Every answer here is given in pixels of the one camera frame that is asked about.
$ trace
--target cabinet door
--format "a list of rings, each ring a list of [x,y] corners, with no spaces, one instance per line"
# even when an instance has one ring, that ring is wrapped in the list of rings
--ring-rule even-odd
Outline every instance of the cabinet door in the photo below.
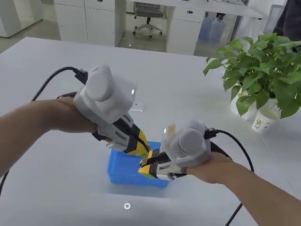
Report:
[[[167,53],[193,55],[200,30],[199,22],[172,20],[166,43]]]
[[[55,0],[55,4],[84,7],[84,0]]]
[[[87,42],[85,8],[55,5],[61,40]]]
[[[115,0],[85,0],[86,8],[115,11]]]
[[[87,8],[86,20],[89,43],[115,46],[115,12]]]

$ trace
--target forearm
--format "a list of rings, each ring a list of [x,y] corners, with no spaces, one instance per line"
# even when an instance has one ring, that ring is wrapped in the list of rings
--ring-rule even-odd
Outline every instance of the forearm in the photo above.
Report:
[[[47,132],[48,102],[32,102],[0,117],[0,177]]]
[[[222,179],[259,226],[296,226],[301,222],[301,201],[270,184],[245,167],[230,164]]]

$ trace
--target blue container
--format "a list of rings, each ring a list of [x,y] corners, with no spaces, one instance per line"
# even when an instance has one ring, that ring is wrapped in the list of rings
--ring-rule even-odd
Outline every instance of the blue container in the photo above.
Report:
[[[161,143],[149,142],[150,149],[160,148]],[[141,185],[154,187],[167,187],[168,182],[161,179],[152,179],[138,173],[141,157],[127,155],[124,152],[111,150],[108,165],[108,175],[111,183],[125,185]]]

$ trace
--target white cabinet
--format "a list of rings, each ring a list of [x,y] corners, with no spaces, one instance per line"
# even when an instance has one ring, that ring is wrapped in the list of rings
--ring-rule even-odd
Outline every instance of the white cabinet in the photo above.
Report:
[[[84,7],[55,5],[61,40],[87,42]]]
[[[55,0],[55,4],[84,7],[84,0]]]
[[[168,31],[166,52],[193,55],[200,29],[201,23],[199,22],[172,20]]]
[[[115,12],[86,9],[88,42],[115,46]]]
[[[85,7],[115,11],[115,1],[114,0],[85,0]]]
[[[201,22],[205,12],[188,8],[175,8],[174,19]]]
[[[89,8],[86,5],[88,42],[98,45],[118,46],[126,26],[126,1],[104,0],[102,8]]]

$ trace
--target white drawer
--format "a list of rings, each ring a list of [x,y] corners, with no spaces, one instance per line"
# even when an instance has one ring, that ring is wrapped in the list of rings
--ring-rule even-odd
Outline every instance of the white drawer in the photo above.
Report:
[[[84,6],[84,0],[55,0],[55,4],[61,4],[66,6]]]
[[[174,19],[187,20],[193,22],[201,22],[205,15],[205,11],[189,9],[189,8],[175,8]]]
[[[85,0],[86,8],[115,11],[115,0]]]

